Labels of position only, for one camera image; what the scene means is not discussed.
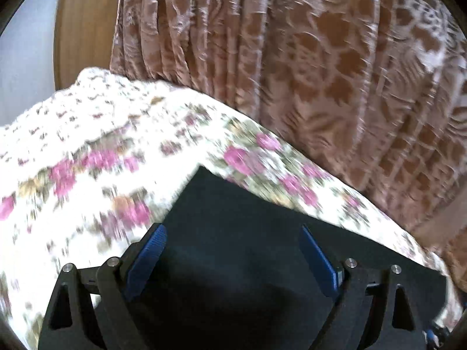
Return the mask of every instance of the shiny velvet fabric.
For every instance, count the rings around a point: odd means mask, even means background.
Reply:
[[[467,208],[446,213],[466,173],[466,44],[441,0],[120,0],[111,71],[260,122],[448,247],[467,290]]]

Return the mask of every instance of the blue rubber pad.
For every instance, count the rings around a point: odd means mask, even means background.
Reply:
[[[141,295],[166,243],[167,229],[164,225],[159,225],[128,271],[127,284],[123,292],[127,301]]]
[[[310,231],[304,226],[300,231],[298,243],[321,292],[324,296],[335,300],[339,296],[339,287],[342,281],[339,280],[337,271],[320,249]]]

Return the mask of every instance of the floral bedsheet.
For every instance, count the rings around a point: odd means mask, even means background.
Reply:
[[[367,199],[241,113],[189,88],[85,69],[0,128],[0,313],[27,347],[62,266],[120,256],[199,165],[447,275]],[[462,309],[448,280],[437,323],[452,328]]]

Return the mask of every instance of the metal screw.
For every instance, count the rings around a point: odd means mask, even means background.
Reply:
[[[107,265],[110,267],[115,267],[120,262],[120,259],[117,257],[112,257],[107,261]]]
[[[70,272],[73,269],[74,264],[73,263],[67,263],[66,265],[63,266],[62,270],[64,272]]]
[[[399,273],[402,272],[402,268],[401,268],[401,266],[398,266],[398,265],[392,265],[391,266],[391,271],[393,273],[399,274]]]
[[[346,259],[346,266],[350,268],[356,268],[357,266],[357,261],[353,258]]]

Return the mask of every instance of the folded black cloth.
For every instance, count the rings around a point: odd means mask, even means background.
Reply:
[[[436,271],[200,168],[164,220],[167,247],[129,305],[137,326],[160,350],[308,349],[333,301],[298,247],[304,223],[337,259],[400,265],[413,278],[425,327],[443,307],[446,279]]]

